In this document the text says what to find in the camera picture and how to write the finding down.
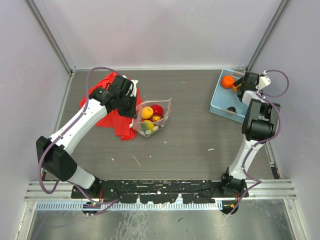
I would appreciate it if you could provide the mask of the red pepper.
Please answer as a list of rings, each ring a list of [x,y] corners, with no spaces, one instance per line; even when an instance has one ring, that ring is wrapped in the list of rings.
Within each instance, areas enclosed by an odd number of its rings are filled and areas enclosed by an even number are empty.
[[[153,110],[153,114],[157,115],[157,116],[163,116],[164,115],[164,109],[158,105],[158,104],[154,104],[151,106],[152,110]]]

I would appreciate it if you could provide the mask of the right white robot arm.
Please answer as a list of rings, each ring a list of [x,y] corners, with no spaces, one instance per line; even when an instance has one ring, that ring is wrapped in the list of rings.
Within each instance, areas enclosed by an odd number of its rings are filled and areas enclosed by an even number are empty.
[[[237,88],[237,97],[247,106],[241,127],[243,140],[239,151],[221,176],[219,191],[225,197],[246,195],[248,170],[262,146],[274,139],[281,130],[280,105],[266,99],[263,89],[270,85],[267,75],[247,71],[233,85]]]

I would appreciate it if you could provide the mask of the orange fruit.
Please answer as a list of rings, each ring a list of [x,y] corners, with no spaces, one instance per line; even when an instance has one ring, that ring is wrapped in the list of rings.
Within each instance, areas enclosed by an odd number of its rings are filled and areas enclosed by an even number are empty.
[[[220,84],[225,89],[232,89],[234,86],[235,78],[231,75],[225,75],[222,77]]]

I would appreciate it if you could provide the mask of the clear polka dot zip bag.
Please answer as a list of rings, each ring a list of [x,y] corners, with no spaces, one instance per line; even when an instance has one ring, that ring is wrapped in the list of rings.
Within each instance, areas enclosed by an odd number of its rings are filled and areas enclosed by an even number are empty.
[[[172,98],[166,100],[147,100],[136,107],[136,118],[129,127],[144,137],[150,137],[161,130],[172,110]]]

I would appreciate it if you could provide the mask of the dark red apple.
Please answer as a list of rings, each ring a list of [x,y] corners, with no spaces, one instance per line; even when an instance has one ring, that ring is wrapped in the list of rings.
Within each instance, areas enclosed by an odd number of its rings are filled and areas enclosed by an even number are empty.
[[[149,119],[152,122],[158,122],[162,119],[163,117],[161,115],[153,114],[152,117]]]

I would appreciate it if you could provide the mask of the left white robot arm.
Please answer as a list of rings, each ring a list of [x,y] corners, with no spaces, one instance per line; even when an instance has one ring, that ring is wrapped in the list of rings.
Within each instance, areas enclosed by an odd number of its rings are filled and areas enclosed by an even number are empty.
[[[98,87],[90,93],[84,106],[57,132],[36,141],[38,158],[38,180],[47,194],[53,190],[45,188],[42,170],[46,170],[61,182],[69,182],[88,197],[95,198],[101,190],[101,181],[92,173],[80,167],[72,153],[82,138],[102,118],[113,111],[122,117],[137,117],[137,80],[116,75],[107,87]]]

